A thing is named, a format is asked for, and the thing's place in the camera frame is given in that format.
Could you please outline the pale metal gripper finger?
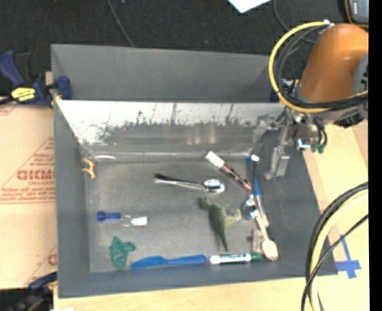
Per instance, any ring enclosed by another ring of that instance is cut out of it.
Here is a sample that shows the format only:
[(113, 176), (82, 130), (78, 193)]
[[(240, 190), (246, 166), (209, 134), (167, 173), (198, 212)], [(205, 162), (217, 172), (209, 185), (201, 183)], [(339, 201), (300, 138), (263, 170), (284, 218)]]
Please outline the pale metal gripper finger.
[(285, 176), (289, 162), (290, 162), (290, 159), (291, 159), (290, 155), (286, 155), (286, 154), (279, 154), (278, 155), (278, 162), (277, 162), (277, 166), (276, 166), (276, 176), (277, 177), (284, 177)]
[(280, 165), (280, 155), (282, 152), (281, 146), (276, 146), (271, 152), (270, 161), (269, 161), (269, 170), (264, 173), (264, 178), (269, 181), (276, 177), (278, 168)]

